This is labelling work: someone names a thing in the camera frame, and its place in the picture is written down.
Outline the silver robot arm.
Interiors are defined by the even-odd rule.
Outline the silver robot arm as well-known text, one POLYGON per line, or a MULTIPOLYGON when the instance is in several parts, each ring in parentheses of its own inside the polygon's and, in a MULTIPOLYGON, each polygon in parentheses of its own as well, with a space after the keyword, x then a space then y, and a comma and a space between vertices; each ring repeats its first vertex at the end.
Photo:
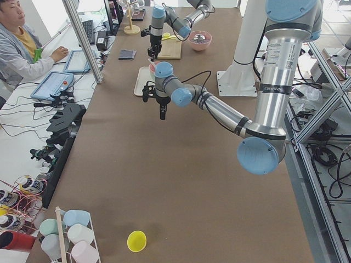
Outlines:
POLYGON ((215 12, 215 7, 211 1, 188 1, 195 10, 184 18, 180 18, 172 7, 165 4, 155 5, 152 9, 151 25, 141 31, 142 37, 150 37, 150 48, 148 48, 148 56, 151 61, 158 58, 158 54, 162 49, 162 34, 164 24, 167 23, 171 29, 187 39, 192 27, 202 19, 206 19, 210 14, 215 12))
POLYGON ((268 46, 254 119, 237 112, 205 87, 181 82, 168 62, 156 65, 151 90, 160 104, 161 119, 165 118, 169 102, 180 107, 195 103, 220 125, 242 137, 238 161, 257 175, 272 172, 284 158, 284 115, 301 46, 320 36, 322 1, 266 1, 264 11, 267 19, 263 33, 268 46))

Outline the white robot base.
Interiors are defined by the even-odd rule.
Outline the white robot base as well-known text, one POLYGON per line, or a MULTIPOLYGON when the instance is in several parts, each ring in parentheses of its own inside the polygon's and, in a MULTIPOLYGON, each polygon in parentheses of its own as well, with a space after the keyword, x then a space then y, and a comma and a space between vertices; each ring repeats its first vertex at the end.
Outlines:
POLYGON ((226 71, 217 72, 220 96, 257 96, 253 66, 267 22, 265 3, 247 2, 233 62, 226 71))

